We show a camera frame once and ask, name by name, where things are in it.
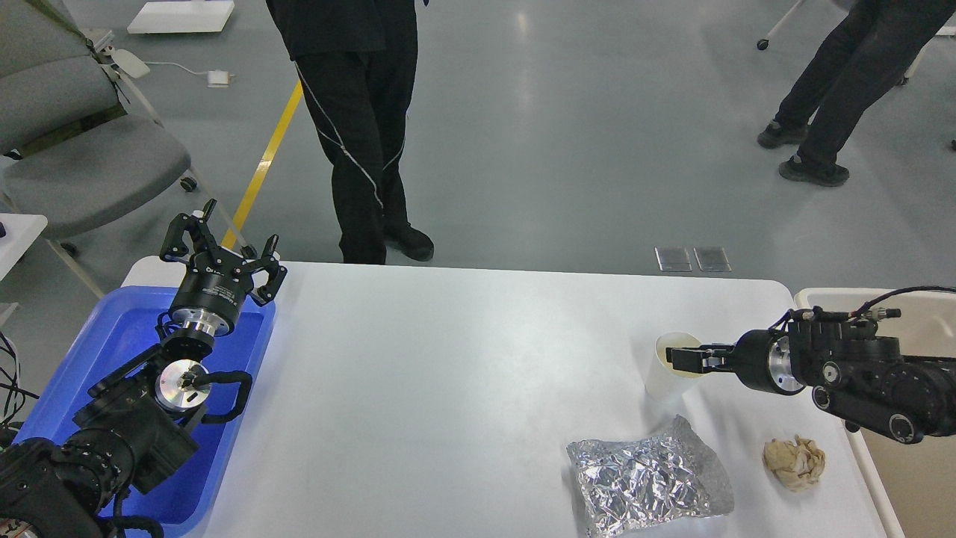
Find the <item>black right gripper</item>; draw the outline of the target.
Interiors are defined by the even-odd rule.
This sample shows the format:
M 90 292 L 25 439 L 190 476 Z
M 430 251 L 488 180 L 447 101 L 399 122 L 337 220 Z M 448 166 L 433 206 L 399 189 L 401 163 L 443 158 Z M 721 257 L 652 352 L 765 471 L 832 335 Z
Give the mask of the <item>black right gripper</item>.
M 672 345 L 666 360 L 689 374 L 734 372 L 745 387 L 768 394 L 793 396 L 806 387 L 795 374 L 789 335 L 782 330 L 750 330 L 735 345 Z

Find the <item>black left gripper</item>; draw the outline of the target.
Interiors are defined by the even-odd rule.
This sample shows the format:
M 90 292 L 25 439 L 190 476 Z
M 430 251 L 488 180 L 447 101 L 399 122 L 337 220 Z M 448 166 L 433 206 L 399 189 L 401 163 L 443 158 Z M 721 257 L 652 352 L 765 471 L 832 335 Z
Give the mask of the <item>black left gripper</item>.
M 208 227 L 216 204 L 215 199 L 209 199 L 199 215 L 181 212 L 174 217 L 161 245 L 160 259 L 187 265 L 170 306 L 174 323 L 211 336 L 224 336 L 235 330 L 246 296 L 257 306 L 272 303 L 288 272 L 276 258 L 277 234 L 267 239 L 258 259 L 224 258 Z M 241 273 L 235 273 L 240 267 Z M 253 276 L 260 272 L 265 272 L 267 279 L 263 285 L 256 285 Z

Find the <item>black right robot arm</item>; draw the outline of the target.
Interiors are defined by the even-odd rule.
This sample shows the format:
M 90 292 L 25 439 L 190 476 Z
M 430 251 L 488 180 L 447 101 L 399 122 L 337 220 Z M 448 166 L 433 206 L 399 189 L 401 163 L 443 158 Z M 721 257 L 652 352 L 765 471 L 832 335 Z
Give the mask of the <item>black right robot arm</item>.
M 901 444 L 955 432 L 954 360 L 902 353 L 878 324 L 901 317 L 881 303 L 917 287 L 888 291 L 851 311 L 791 309 L 769 328 L 734 344 L 669 345 L 665 361 L 679 372 L 731 372 L 745 387 L 793 396 L 812 389 L 816 408 L 848 431 L 867 429 Z

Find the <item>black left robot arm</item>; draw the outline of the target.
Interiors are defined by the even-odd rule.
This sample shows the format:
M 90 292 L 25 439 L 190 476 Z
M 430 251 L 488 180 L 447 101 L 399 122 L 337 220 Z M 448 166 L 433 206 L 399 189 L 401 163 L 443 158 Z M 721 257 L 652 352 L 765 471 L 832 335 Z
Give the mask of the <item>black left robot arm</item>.
M 258 258 L 219 245 L 208 228 L 215 205 L 182 212 L 165 235 L 161 259 L 187 271 L 158 316 L 158 343 L 89 388 L 65 442 L 31 437 L 3 450 L 4 537 L 163 536 L 156 519 L 124 514 L 124 501 L 133 489 L 160 486 L 198 452 L 198 425 L 242 415 L 252 375 L 209 371 L 204 358 L 235 330 L 247 297 L 259 306 L 276 299 L 287 269 L 276 258 L 277 235 Z

